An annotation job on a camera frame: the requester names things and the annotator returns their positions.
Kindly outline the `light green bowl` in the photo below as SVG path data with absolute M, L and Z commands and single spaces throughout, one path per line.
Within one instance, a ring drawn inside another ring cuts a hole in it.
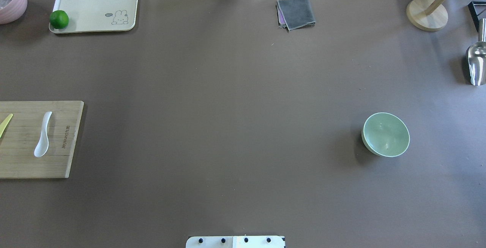
M 401 156 L 408 150 L 411 140 L 406 124 L 387 112 L 374 113 L 366 119 L 361 139 L 371 153 L 387 158 Z

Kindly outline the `pink ice bowl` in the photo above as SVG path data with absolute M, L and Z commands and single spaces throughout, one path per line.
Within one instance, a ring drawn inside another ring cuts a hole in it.
M 27 0 L 11 0 L 5 6 L 2 6 L 0 11 L 0 24 L 7 24 L 14 22 L 21 18 L 27 8 Z

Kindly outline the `grey folded cloth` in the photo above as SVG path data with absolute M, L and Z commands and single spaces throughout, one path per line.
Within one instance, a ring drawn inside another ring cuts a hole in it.
M 276 11 L 278 25 L 288 31 L 316 24 L 310 0 L 277 0 Z

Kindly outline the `beige rabbit tray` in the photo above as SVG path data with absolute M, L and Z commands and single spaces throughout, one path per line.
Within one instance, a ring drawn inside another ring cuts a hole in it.
M 55 34 L 117 32 L 134 28 L 138 0 L 55 0 L 53 11 L 68 15 L 68 26 L 49 30 Z

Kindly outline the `green lime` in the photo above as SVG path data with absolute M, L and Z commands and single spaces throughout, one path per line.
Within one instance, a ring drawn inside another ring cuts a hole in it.
M 56 10 L 50 14 L 50 25 L 55 29 L 63 29 L 69 25 L 69 16 L 66 11 Z

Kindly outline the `wooden cup tree stand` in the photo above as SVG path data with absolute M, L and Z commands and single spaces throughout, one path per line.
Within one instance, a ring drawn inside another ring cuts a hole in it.
M 448 13 L 443 6 L 445 0 L 412 0 L 406 7 L 408 20 L 417 28 L 437 32 L 448 22 Z

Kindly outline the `bamboo cutting board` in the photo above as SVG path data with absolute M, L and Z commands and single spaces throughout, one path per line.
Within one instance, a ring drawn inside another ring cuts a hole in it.
M 68 178 L 83 108 L 83 101 L 2 101 L 1 122 L 10 113 L 13 117 L 1 137 L 1 178 Z M 50 145 L 36 158 L 33 152 L 47 111 L 52 111 Z

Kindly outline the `yellow plastic knife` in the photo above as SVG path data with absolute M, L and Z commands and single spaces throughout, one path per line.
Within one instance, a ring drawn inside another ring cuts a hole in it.
M 7 128 L 7 125 L 9 125 L 10 120 L 12 119 L 13 114 L 10 113 L 0 124 L 0 137 L 2 137 L 3 133 L 5 132 L 5 129 Z

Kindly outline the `metal scoop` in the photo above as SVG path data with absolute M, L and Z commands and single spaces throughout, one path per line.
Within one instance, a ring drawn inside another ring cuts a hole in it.
M 479 21 L 478 27 L 478 41 L 467 48 L 470 82 L 475 86 L 486 83 L 486 23 L 484 18 Z

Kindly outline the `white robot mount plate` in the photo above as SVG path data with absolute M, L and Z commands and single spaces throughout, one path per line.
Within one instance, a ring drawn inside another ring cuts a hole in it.
M 284 236 L 235 235 L 193 236 L 186 241 L 186 248 L 285 248 Z

